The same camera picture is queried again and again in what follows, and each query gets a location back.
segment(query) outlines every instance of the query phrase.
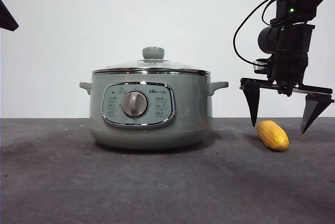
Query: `yellow fruit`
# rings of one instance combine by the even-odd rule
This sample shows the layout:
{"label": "yellow fruit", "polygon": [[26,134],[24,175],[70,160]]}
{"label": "yellow fruit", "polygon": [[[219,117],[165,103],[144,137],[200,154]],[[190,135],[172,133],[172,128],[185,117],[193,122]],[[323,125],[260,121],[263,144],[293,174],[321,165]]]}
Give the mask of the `yellow fruit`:
{"label": "yellow fruit", "polygon": [[288,148],[289,141],[286,132],[272,120],[259,122],[257,133],[266,147],[280,151]]}

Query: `concrete floor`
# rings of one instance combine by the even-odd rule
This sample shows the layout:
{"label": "concrete floor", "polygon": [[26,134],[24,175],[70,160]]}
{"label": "concrete floor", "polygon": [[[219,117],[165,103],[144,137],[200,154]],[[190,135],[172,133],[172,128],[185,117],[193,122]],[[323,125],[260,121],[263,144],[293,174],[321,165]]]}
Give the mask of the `concrete floor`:
{"label": "concrete floor", "polygon": [[335,118],[274,152],[250,119],[161,152],[94,142],[87,119],[1,120],[1,223],[335,223]]}

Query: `glass lid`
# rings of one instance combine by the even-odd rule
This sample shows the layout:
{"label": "glass lid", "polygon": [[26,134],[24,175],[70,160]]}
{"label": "glass lid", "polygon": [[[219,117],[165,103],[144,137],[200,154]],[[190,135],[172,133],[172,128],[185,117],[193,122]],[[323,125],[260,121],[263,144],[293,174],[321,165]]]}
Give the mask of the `glass lid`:
{"label": "glass lid", "polygon": [[147,47],[142,50],[143,59],[122,64],[111,65],[104,69],[95,70],[96,73],[106,72],[126,72],[137,73],[139,71],[147,72],[174,72],[174,73],[194,73],[210,75],[210,72],[201,70],[194,66],[164,60],[164,49],[159,47]]}

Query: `black cable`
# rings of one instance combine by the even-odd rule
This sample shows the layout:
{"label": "black cable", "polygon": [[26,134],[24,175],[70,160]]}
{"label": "black cable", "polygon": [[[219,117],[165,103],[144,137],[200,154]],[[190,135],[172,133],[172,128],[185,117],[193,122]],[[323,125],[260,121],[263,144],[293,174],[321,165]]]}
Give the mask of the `black cable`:
{"label": "black cable", "polygon": [[263,10],[262,21],[263,21],[266,25],[268,25],[268,26],[272,26],[272,25],[271,25],[271,24],[268,24],[268,23],[264,20],[264,15],[265,15],[265,12],[266,12],[267,8],[268,8],[271,4],[273,4],[275,1],[277,1],[277,0],[271,0],[271,1],[269,1],[269,2],[267,3],[267,5],[265,6],[264,10]]}
{"label": "black cable", "polygon": [[234,51],[236,53],[236,55],[241,59],[243,60],[244,62],[247,62],[247,63],[250,63],[252,65],[256,65],[256,66],[261,66],[261,67],[264,67],[266,64],[256,64],[256,63],[253,63],[253,62],[250,62],[248,61],[247,59],[243,58],[239,52],[237,51],[237,48],[236,48],[236,36],[237,36],[237,33],[240,31],[240,29],[242,28],[242,26],[245,24],[245,22],[252,16],[253,13],[255,13],[255,11],[257,9],[259,9],[261,6],[263,6],[266,2],[268,2],[269,0],[265,0],[263,1],[260,5],[258,5],[247,17],[246,19],[241,23],[241,25],[238,27],[238,29],[236,30],[235,34],[234,34],[234,38],[233,38],[233,46],[234,46]]}

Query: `control panel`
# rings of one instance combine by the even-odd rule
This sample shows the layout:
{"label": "control panel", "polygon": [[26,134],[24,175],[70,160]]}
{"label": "control panel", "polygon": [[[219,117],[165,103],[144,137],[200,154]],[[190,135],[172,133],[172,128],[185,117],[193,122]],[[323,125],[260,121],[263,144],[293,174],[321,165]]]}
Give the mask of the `control panel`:
{"label": "control panel", "polygon": [[102,115],[116,127],[164,127],[176,115],[173,91],[161,83],[124,82],[110,85],[105,90]]}

